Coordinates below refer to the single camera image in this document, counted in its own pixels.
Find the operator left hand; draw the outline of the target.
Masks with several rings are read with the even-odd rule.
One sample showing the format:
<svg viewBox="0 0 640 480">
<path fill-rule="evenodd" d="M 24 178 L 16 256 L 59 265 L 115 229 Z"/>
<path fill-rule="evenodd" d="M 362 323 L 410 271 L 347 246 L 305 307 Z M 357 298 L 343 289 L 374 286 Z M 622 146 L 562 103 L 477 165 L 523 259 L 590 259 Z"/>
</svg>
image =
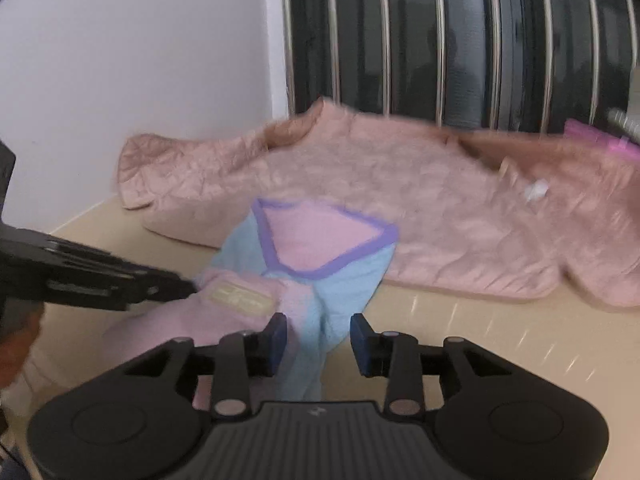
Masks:
<svg viewBox="0 0 640 480">
<path fill-rule="evenodd" d="M 23 327 L 2 339 L 0 346 L 0 388 L 12 385 L 21 373 L 30 350 L 41 333 L 44 305 L 32 312 Z"/>
</svg>

